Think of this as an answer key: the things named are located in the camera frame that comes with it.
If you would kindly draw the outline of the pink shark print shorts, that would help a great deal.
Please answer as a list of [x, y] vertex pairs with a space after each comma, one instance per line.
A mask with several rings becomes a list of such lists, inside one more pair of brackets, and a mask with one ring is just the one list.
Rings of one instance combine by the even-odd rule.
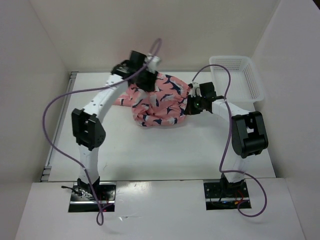
[[146, 92], [132, 84], [113, 103], [131, 108], [134, 121], [142, 127], [173, 126], [185, 120], [191, 87], [179, 78], [159, 73], [155, 91]]

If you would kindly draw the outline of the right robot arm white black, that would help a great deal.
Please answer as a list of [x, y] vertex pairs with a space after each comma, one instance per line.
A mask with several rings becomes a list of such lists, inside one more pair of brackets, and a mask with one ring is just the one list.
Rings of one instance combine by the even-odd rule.
[[219, 191], [223, 196], [230, 197], [243, 183], [250, 160], [269, 145], [263, 115], [259, 111], [248, 111], [229, 103], [224, 96], [216, 94], [211, 82], [190, 83], [188, 86], [190, 93], [184, 111], [186, 115], [208, 111], [226, 120], [231, 127], [227, 145], [232, 146], [238, 157], [226, 170], [222, 169], [224, 160], [219, 166]]

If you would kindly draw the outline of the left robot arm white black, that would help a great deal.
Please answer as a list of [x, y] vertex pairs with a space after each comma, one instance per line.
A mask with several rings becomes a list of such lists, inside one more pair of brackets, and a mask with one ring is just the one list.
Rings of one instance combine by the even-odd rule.
[[77, 186], [87, 199], [94, 200], [100, 194], [98, 154], [106, 139], [102, 123], [107, 112], [130, 85], [136, 85], [144, 92], [154, 91], [160, 61], [157, 56], [132, 51], [129, 59], [117, 64], [110, 72], [107, 89], [101, 90], [82, 109], [72, 111], [72, 133], [79, 146], [82, 165]]

